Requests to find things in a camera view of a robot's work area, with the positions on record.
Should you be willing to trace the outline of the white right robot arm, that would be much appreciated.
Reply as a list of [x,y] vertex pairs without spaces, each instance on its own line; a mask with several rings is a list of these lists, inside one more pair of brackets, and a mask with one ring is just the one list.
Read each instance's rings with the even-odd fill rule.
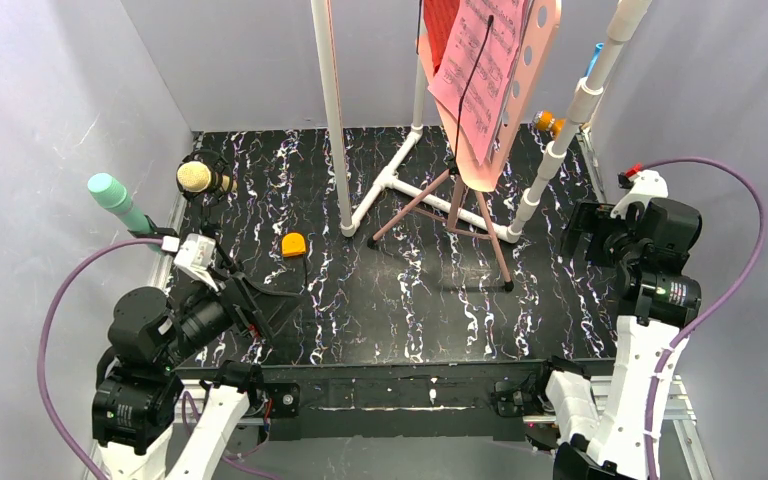
[[561,252],[575,254],[589,238],[586,260],[615,273],[617,347],[605,407],[574,362],[546,362],[536,396],[559,429],[555,479],[656,479],[658,445],[673,363],[687,342],[680,332],[697,318],[699,283],[683,273],[697,242],[698,210],[667,198],[633,202],[612,216],[612,205],[579,202],[564,228]]

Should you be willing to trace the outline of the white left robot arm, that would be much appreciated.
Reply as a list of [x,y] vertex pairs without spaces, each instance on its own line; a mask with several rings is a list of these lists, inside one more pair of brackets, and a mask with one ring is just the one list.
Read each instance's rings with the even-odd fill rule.
[[297,293],[231,274],[215,284],[195,281],[177,302],[156,287],[140,287],[115,305],[110,347],[100,360],[92,403],[92,434],[110,479],[208,479],[240,420],[256,421],[266,439],[276,419],[298,415],[296,383],[270,382],[261,366],[227,360],[200,380],[200,418],[173,469],[166,468],[177,416],[190,398],[179,367],[237,330],[271,340],[300,309]]

